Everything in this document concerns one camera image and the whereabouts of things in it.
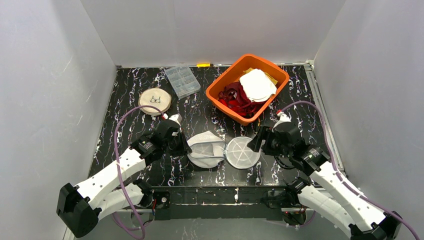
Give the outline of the grey-trim mesh laundry bag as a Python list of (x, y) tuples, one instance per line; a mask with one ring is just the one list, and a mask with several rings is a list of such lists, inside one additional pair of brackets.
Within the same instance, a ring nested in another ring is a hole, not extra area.
[(187, 157), (195, 166), (203, 169), (215, 168), (224, 160), (236, 169), (249, 169), (261, 157), (260, 152), (248, 147), (251, 140), (250, 137), (239, 136), (225, 142), (211, 131), (206, 131), (188, 139), (192, 152)]

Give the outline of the yellow bra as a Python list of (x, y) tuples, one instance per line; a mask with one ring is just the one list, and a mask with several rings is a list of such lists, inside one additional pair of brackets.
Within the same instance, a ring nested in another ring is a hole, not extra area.
[[(253, 71), (253, 70), (255, 70), (254, 68), (248, 68), (247, 70), (245, 70), (244, 72), (243, 72), (243, 74), (244, 75), (246, 75), (246, 74), (248, 74), (248, 73), (250, 73), (251, 71)], [(275, 78), (273, 78), (270, 74), (268, 74), (267, 72), (264, 72), (264, 74), (267, 76), (267, 78), (276, 86), (277, 84), (278, 84), (278, 81), (275, 79)]]

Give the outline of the plain white bra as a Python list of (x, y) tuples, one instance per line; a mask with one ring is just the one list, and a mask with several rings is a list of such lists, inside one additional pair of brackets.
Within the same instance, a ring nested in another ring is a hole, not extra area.
[(251, 102), (267, 101), (272, 95), (277, 93), (276, 85), (260, 69), (253, 68), (251, 71), (242, 75), (239, 82), (243, 88), (246, 97)]

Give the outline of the dark maroon bra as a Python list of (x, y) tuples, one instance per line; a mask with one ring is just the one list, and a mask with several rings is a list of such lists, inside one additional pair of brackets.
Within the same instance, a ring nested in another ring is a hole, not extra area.
[(224, 90), (219, 92), (218, 100), (229, 108), (242, 107), (250, 103), (239, 81), (225, 86)]

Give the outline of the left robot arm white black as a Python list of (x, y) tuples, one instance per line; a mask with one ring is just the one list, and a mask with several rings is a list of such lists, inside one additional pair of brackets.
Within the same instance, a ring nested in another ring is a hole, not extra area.
[(191, 153), (181, 130), (180, 116), (162, 120), (155, 130), (141, 135), (122, 154), (94, 176), (59, 190), (56, 214), (76, 238), (86, 236), (99, 220), (128, 207), (128, 200), (139, 205), (151, 199), (149, 186), (136, 180), (118, 189), (121, 183), (164, 155), (173, 157)]

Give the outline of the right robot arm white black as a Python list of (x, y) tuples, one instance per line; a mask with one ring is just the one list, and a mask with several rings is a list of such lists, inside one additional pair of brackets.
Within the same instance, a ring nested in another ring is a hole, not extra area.
[(333, 168), (328, 154), (306, 143), (294, 123), (261, 126), (247, 146), (254, 152), (288, 158), (295, 169), (324, 188), (327, 195), (300, 179), (290, 183), (286, 193), (290, 200), (313, 209), (332, 222), (351, 240), (394, 240), (398, 236), (400, 216), (365, 201), (365, 196)]

